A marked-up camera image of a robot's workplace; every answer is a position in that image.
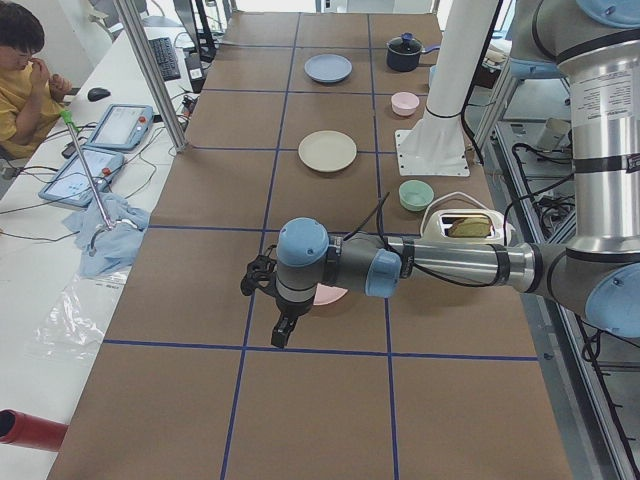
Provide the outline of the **pink plate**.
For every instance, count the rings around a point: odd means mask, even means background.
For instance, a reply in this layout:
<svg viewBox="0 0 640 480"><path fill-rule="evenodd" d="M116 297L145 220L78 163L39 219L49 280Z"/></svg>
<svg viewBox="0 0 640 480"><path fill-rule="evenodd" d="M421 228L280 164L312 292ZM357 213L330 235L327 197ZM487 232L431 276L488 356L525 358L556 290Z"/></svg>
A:
<svg viewBox="0 0 640 480"><path fill-rule="evenodd" d="M325 306L332 304L343 298L347 293L348 290L344 288L318 284L316 287L313 305Z"/></svg>

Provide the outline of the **blue plate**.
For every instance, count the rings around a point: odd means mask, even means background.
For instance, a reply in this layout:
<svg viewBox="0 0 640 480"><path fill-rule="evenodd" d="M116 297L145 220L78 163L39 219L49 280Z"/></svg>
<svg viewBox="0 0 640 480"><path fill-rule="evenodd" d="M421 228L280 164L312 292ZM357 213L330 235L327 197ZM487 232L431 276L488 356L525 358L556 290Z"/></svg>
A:
<svg viewBox="0 0 640 480"><path fill-rule="evenodd" d="M352 72L351 62L337 54L320 54L309 58L304 65L306 75L322 84L339 83Z"/></svg>

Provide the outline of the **blue cloth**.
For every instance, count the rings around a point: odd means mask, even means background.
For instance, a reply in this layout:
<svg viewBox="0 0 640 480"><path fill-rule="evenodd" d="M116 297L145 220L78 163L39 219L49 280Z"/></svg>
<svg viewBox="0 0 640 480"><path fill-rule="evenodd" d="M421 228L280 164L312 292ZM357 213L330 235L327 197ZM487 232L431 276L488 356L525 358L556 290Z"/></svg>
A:
<svg viewBox="0 0 640 480"><path fill-rule="evenodd" d="M119 221L113 230L104 229L99 208L91 201L86 210L71 213L63 224L76 232L75 245L81 250L79 274L95 277L131 266L135 261L150 213L131 206L126 199L113 193L100 195L112 221Z"/></svg>

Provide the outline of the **cream toaster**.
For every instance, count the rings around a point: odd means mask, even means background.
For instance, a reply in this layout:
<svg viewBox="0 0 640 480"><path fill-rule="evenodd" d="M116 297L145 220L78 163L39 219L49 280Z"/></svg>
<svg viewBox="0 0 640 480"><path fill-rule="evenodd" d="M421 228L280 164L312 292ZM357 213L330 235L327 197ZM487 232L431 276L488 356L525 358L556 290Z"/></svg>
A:
<svg viewBox="0 0 640 480"><path fill-rule="evenodd" d="M473 208L439 209L439 206L453 200L473 205ZM460 191L435 199L426 208L419 229L423 240L504 246L511 243L512 231L513 226L502 213Z"/></svg>

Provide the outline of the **lower teach pendant tablet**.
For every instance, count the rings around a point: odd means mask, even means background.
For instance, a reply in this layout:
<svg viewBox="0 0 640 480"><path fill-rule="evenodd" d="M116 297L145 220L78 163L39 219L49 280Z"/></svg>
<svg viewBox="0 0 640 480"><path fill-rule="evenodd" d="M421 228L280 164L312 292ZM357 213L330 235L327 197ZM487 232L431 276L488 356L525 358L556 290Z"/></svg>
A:
<svg viewBox="0 0 640 480"><path fill-rule="evenodd" d="M82 152L89 167L96 189L103 192L124 166L125 157L120 152L83 147ZM87 207L93 194L86 171L78 154L74 154L45 184L38 196L50 202L74 207Z"/></svg>

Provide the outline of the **teach pendant tablet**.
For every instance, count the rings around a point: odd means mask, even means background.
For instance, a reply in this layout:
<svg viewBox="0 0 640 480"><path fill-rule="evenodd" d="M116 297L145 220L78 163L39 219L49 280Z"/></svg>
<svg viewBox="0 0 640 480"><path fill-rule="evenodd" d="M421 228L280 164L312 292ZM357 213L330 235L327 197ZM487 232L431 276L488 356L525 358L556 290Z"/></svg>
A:
<svg viewBox="0 0 640 480"><path fill-rule="evenodd" d="M120 152L83 147L82 152L89 167L96 189L103 192L124 166L125 157ZM38 196L50 202L74 207L87 207L93 194L86 171L78 154L74 154L45 184Z"/></svg>
<svg viewBox="0 0 640 480"><path fill-rule="evenodd" d="M147 134L153 116L150 105L111 104L86 144L101 149L131 152Z"/></svg>

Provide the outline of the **pink bowl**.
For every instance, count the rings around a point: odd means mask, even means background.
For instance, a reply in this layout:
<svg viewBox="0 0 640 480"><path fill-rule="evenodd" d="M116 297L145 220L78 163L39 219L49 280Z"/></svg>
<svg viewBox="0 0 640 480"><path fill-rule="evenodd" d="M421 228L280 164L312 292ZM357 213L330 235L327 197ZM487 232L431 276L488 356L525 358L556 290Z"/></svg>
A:
<svg viewBox="0 0 640 480"><path fill-rule="evenodd" d="M397 92L391 96L391 108L401 117L412 116L420 106L420 98L411 92Z"/></svg>

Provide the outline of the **upper teach pendant tablet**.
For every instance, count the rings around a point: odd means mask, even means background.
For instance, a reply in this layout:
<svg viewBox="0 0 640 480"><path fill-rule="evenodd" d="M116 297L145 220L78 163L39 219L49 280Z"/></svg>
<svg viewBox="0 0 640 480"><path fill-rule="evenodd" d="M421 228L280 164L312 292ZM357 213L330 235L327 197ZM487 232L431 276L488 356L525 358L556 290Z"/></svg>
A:
<svg viewBox="0 0 640 480"><path fill-rule="evenodd" d="M150 105L111 104L86 144L101 149L131 152L147 134L153 116Z"/></svg>

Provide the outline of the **red cylinder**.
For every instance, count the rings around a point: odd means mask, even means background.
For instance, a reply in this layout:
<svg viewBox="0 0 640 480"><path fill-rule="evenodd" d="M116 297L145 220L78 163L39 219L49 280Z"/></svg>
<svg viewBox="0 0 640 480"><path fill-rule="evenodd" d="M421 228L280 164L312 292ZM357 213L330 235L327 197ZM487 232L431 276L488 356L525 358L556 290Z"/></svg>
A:
<svg viewBox="0 0 640 480"><path fill-rule="evenodd" d="M68 426L11 409L1 411L1 443L57 452Z"/></svg>

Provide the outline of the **black keyboard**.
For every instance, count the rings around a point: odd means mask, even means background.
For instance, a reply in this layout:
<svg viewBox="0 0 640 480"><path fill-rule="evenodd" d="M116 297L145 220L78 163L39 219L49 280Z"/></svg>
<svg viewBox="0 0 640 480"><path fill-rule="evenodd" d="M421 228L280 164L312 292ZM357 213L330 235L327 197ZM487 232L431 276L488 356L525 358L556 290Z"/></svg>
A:
<svg viewBox="0 0 640 480"><path fill-rule="evenodd" d="M149 46L164 81L181 78L176 51L169 37L149 40Z"/></svg>

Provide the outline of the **black computer mouse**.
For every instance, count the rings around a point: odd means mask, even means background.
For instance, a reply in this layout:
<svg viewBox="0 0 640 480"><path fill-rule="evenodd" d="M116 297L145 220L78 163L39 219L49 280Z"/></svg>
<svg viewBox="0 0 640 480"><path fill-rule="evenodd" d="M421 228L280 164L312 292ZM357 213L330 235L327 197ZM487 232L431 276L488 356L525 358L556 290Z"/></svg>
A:
<svg viewBox="0 0 640 480"><path fill-rule="evenodd" d="M96 102L104 98L107 98L110 95L111 95L111 92L108 89L102 88L102 87L95 87L95 88L91 88L87 92L87 99L90 102Z"/></svg>

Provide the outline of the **dark blue pot with lid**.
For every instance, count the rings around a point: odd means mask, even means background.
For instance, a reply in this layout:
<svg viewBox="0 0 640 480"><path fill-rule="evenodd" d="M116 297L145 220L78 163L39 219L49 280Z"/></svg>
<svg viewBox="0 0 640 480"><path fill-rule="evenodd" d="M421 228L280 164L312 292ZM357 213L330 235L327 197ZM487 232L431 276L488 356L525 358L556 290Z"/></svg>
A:
<svg viewBox="0 0 640 480"><path fill-rule="evenodd" d="M412 33L405 32L391 39L387 44L386 64L396 72L415 70L423 55L436 52L440 45L424 46Z"/></svg>

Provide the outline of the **grabber stick green tip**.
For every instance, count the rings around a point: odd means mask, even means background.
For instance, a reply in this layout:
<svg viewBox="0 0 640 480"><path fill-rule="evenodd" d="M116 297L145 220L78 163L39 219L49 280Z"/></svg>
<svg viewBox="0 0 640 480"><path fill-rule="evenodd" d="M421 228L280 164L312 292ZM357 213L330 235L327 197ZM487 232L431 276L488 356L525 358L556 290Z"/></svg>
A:
<svg viewBox="0 0 640 480"><path fill-rule="evenodd" d="M72 140L72 143L75 147L76 150L76 154L79 157L79 160L81 162L81 165L83 167L84 173L86 175L86 178L88 180L88 184L89 187L91 189L92 195L93 195L93 199L94 199L94 204L97 206L99 213L101 215L102 218L102 223L96 227L93 236L91 237L91 241L90 241L90 248L89 248L89 255L91 257L93 257L96 254L96 240L99 237L100 234L102 233L106 233L106 232L111 232L113 230L116 229L116 227L118 225L129 225L131 228L133 228L136 231L141 232L143 230L142 227L139 227L136 223L134 223L132 220L130 219L116 219L116 220L112 220L109 216L108 210L105 208L103 201L101 200L99 191L97 189L97 185L96 182L94 181L94 177L92 175L92 172L90 170L90 167L85 159L85 155L82 151L82 147L79 143L78 140L78 136L77 136L77 131L78 128L76 127L76 125L74 124L73 120L72 120L72 115L68 110L63 110L61 112L61 119L64 121L67 130L70 134L70 138Z"/></svg>

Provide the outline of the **person in yellow shirt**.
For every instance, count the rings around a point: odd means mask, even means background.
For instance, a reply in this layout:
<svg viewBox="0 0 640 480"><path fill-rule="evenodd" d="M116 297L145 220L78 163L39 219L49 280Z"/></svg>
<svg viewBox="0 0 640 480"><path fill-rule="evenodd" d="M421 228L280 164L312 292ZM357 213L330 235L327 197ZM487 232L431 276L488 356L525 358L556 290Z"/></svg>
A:
<svg viewBox="0 0 640 480"><path fill-rule="evenodd" d="M37 56L44 42L44 29L31 11L1 3L1 151L11 159L34 154L58 122L72 89Z"/></svg>

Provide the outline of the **aluminium frame post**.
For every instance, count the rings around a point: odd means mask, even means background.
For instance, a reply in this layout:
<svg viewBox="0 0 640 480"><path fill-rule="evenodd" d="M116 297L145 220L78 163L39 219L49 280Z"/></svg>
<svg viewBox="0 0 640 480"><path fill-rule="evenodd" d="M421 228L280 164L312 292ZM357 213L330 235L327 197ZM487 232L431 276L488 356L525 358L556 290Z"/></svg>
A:
<svg viewBox="0 0 640 480"><path fill-rule="evenodd" d="M187 145L186 137L152 53L140 15L133 1L115 0L114 5L173 147L180 153Z"/></svg>

